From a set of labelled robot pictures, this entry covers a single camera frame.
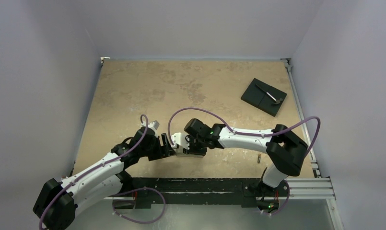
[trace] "gray wall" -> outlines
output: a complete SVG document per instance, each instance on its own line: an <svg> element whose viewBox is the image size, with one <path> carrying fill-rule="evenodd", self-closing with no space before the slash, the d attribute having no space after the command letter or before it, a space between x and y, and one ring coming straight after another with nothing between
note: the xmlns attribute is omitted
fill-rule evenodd
<svg viewBox="0 0 386 230"><path fill-rule="evenodd" d="M345 228L386 229L386 0L325 0L292 63Z"/></svg>
<svg viewBox="0 0 386 230"><path fill-rule="evenodd" d="M68 0L0 0L0 229L36 229L43 183L74 162L99 56Z"/></svg>
<svg viewBox="0 0 386 230"><path fill-rule="evenodd" d="M101 56L289 58L322 0L76 0Z"/></svg>

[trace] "table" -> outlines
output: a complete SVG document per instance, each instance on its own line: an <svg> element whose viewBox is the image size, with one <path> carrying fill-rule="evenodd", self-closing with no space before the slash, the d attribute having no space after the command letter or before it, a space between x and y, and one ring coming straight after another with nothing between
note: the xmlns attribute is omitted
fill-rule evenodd
<svg viewBox="0 0 386 230"><path fill-rule="evenodd" d="M287 93L276 117L240 100L253 78ZM170 116L184 107L199 107L221 116L229 125L246 129L274 128L300 121L287 71L282 62L258 61L116 61L106 60L95 91L74 166L78 173L131 137L140 127L139 116L161 123L166 131ZM191 118L208 126L220 121L199 111L183 111L171 132L183 132ZM301 128L294 132L303 138ZM244 149L210 149L204 158L169 157L129 167L133 177L240 177L259 178L271 164L266 154ZM301 178L314 178L310 159Z"/></svg>

